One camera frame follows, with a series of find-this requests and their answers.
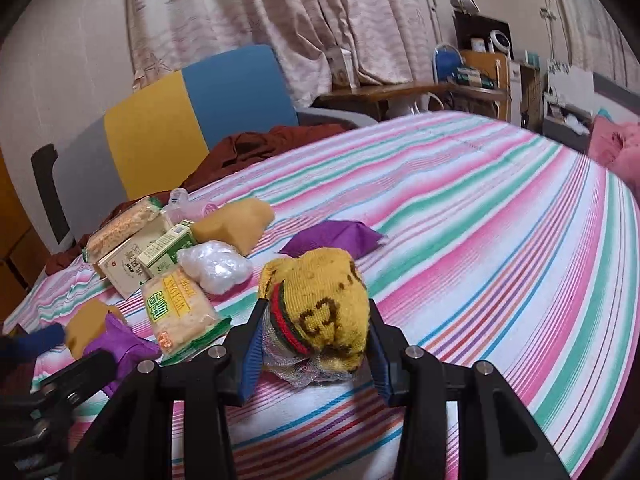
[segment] tablecloth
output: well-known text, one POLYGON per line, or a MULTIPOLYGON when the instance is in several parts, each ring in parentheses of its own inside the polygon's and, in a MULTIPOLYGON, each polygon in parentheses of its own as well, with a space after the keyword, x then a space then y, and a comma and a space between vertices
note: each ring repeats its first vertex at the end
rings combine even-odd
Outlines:
MULTIPOLYGON (((509 124, 458 112, 355 130, 255 164, 195 196, 269 202, 276 219, 251 256, 250 283, 214 306, 234 323, 255 304, 262 266, 303 228, 360 220, 386 243, 360 259, 370 296, 410 344, 440 359, 493 362, 576 476, 600 443, 638 339, 638 208, 612 173, 509 124)), ((66 323, 88 298, 121 300, 77 260, 47 278, 5 323, 66 323)), ((120 307, 152 338, 140 294, 120 307)), ((38 381, 71 362, 41 356, 38 381)), ((77 441, 106 402, 78 409, 77 441)), ((386 408, 366 365, 353 382, 295 390, 264 373, 242 408, 227 409, 241 479, 389 478, 402 411, 386 408)), ((449 478, 458 427, 448 409, 449 478)), ((175 403, 175 476, 182 405, 175 403)))

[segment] yellow panel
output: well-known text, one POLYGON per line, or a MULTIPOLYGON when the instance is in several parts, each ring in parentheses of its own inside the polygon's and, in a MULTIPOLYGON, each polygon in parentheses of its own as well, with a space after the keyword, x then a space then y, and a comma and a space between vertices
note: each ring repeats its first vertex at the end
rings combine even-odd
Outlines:
POLYGON ((130 200, 180 186, 209 153, 181 72, 108 110, 104 127, 130 200))

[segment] wooden desk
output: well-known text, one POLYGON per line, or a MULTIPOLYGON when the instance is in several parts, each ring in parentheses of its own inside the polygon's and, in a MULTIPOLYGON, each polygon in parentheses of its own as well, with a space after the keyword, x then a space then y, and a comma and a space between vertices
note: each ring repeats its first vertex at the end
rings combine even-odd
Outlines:
POLYGON ((318 107, 330 108, 333 106, 345 109, 347 102, 360 102, 373 108, 374 119, 381 121, 383 113, 380 103, 397 97, 418 96, 432 93, 437 96, 451 93, 468 99, 483 102, 508 102, 509 95, 505 89, 488 90, 473 86, 462 86, 455 83, 427 83, 413 81, 411 83, 401 83, 396 85, 362 86, 360 88, 341 88, 319 95, 314 105, 318 107))

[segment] gray armrest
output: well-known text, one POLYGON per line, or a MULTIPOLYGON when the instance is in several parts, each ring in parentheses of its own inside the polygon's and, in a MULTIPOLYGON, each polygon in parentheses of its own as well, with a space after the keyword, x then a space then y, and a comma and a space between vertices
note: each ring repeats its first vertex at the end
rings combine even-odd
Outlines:
POLYGON ((343 110, 329 110, 327 108, 296 108, 300 126, 314 126, 315 124, 338 123, 354 130, 364 128, 378 122, 365 114, 345 112, 343 110))

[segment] green box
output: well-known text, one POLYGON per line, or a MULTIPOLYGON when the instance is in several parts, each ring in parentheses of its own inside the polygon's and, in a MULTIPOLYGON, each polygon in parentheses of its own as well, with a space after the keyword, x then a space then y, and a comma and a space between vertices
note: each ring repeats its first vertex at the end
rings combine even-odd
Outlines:
POLYGON ((178 263, 178 250, 197 244, 191 233, 192 224, 189 220, 176 224, 138 255, 138 261, 145 267, 146 272, 151 276, 162 274, 178 263))

